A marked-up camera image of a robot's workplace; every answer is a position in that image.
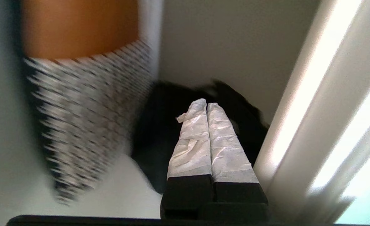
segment white wall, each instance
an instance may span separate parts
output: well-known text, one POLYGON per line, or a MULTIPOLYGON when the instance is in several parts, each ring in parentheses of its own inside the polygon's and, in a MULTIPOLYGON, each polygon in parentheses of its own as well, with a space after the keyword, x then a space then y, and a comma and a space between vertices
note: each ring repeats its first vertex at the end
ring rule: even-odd
POLYGON ((165 1, 160 79, 220 79, 270 123, 319 0, 165 1))
POLYGON ((50 177, 29 127, 17 62, 11 55, 9 15, 6 1, 0 0, 0 226, 21 214, 159 218, 161 196, 125 155, 99 188, 71 207, 54 200, 50 177))
POLYGON ((140 36, 151 49, 151 75, 159 76, 161 25, 164 0, 140 0, 140 36))
POLYGON ((370 225, 370 190, 355 199, 336 223, 370 225))

